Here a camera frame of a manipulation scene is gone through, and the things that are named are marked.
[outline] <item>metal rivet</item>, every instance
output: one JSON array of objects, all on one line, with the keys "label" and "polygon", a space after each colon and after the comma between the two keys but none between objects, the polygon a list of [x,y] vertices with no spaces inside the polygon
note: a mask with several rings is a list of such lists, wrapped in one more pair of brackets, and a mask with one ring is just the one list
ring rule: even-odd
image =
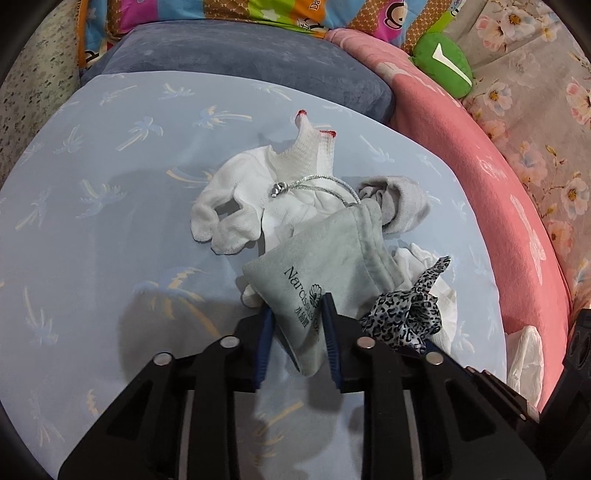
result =
[{"label": "metal rivet", "polygon": [[443,363],[443,355],[439,352],[429,352],[425,358],[432,365],[441,365]]},{"label": "metal rivet", "polygon": [[238,337],[224,337],[220,340],[220,345],[224,348],[234,348],[240,345],[240,339]]},{"label": "metal rivet", "polygon": [[168,365],[173,359],[173,356],[170,353],[162,352],[156,355],[152,360],[156,365],[159,367],[163,367],[164,365]]},{"label": "metal rivet", "polygon": [[375,346],[375,340],[371,337],[359,337],[357,339],[357,346],[359,348],[373,348]]}]

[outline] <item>round table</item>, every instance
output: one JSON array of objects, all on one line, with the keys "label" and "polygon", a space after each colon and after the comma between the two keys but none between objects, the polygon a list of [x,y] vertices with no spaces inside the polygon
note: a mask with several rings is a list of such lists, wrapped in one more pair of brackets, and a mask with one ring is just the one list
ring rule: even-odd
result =
[{"label": "round table", "polygon": [[[157,352],[200,352],[252,310],[241,267],[193,241],[191,203],[240,151],[296,137],[305,109],[337,131],[335,175],[405,175],[432,210],[386,238],[450,255],[457,291],[452,356],[505,379],[505,341],[488,253],[450,169],[367,117],[312,95],[237,77],[99,76],[49,120],[0,194],[1,401],[34,456],[61,463]],[[358,478],[362,394],[340,395],[324,368],[304,378],[275,343],[257,395],[236,399],[245,480]]]}]

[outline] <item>leopard print fabric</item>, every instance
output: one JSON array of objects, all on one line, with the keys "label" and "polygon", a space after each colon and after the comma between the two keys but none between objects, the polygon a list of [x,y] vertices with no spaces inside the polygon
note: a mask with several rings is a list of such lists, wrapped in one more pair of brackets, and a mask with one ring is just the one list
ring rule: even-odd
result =
[{"label": "leopard print fabric", "polygon": [[359,323],[370,337],[396,348],[409,346],[425,353],[425,340],[441,330],[441,314],[431,287],[450,264],[442,257],[425,270],[410,290],[380,295]]}]

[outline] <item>gray drawstring bag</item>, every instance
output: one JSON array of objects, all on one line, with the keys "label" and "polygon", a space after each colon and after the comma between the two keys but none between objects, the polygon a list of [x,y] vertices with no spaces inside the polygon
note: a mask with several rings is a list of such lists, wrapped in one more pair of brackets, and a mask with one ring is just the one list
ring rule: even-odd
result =
[{"label": "gray drawstring bag", "polygon": [[384,246],[382,212],[362,200],[301,231],[242,267],[275,313],[298,370],[314,375],[325,356],[320,298],[331,292],[337,311],[360,318],[403,277]]}]

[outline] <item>clothing pile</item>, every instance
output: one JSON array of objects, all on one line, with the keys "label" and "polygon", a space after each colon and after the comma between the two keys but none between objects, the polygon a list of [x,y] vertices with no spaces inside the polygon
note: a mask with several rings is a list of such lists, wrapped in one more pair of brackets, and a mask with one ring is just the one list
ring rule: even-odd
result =
[{"label": "clothing pile", "polygon": [[[450,258],[414,244],[392,256],[384,245],[384,233],[407,232],[429,214],[425,192],[406,177],[373,177],[356,191],[333,177],[336,133],[315,129],[305,111],[295,122],[298,136],[284,152],[259,147],[220,168],[193,204],[193,238],[230,255],[264,237],[265,254],[243,266],[243,301],[269,305],[303,375],[326,355],[326,292],[339,313],[391,347],[423,353],[431,340],[450,353],[456,292],[439,278]],[[216,209],[232,201],[238,209],[220,219]]]}]

